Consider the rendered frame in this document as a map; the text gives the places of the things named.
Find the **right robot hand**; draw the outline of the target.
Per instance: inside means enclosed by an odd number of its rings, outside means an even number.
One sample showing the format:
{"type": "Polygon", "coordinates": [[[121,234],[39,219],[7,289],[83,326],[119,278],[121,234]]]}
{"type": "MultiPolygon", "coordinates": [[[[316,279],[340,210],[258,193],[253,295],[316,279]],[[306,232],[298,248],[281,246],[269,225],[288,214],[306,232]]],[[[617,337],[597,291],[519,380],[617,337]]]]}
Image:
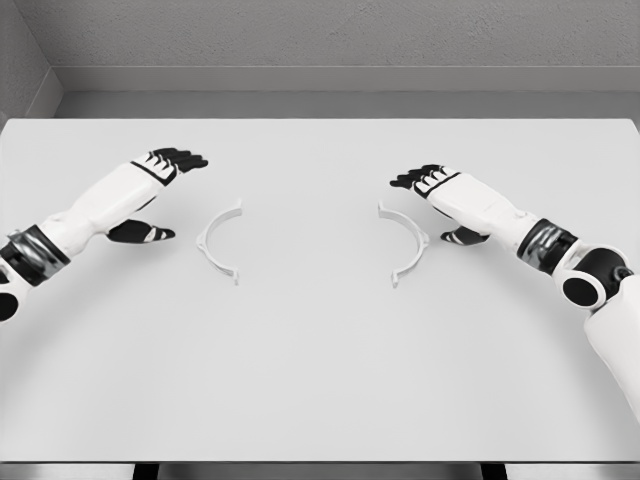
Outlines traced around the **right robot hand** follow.
{"type": "Polygon", "coordinates": [[[427,164],[400,174],[390,182],[417,193],[458,227],[440,238],[469,246],[494,237],[513,249],[525,234],[523,215],[503,195],[472,175],[447,166],[427,164]]]}

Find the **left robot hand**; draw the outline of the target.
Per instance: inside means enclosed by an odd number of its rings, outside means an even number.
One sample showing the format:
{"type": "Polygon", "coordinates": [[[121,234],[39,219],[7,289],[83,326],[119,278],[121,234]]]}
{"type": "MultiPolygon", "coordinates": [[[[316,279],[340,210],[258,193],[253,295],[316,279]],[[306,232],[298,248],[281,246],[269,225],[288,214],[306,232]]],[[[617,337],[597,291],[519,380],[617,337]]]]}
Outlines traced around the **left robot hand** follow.
{"type": "Polygon", "coordinates": [[[89,222],[92,231],[117,243],[144,244],[175,237],[175,232],[134,220],[131,216],[150,204],[178,176],[208,165],[189,150],[149,151],[118,166],[89,188],[71,212],[89,222]]]}

